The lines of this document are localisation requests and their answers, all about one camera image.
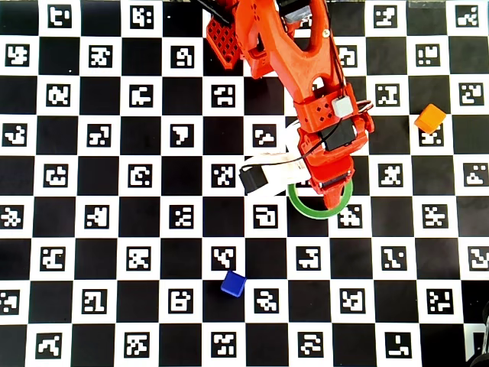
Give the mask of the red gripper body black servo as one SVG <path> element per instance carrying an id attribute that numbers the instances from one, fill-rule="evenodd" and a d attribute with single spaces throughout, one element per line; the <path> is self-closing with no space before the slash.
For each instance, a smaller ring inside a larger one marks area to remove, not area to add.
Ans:
<path id="1" fill-rule="evenodd" d="M 374 122 L 367 112 L 344 118 L 321 131 L 299 128 L 298 148 L 311 174 L 313 186 L 328 186 L 353 170 L 351 154 L 362 149 Z"/>

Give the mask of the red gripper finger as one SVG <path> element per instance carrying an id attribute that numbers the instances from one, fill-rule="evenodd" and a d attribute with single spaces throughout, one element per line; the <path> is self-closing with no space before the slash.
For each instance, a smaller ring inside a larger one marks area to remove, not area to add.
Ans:
<path id="1" fill-rule="evenodd" d="M 328 210 L 341 209 L 348 204 L 353 194 L 352 172 L 337 176 L 319 184 L 325 207 Z"/>

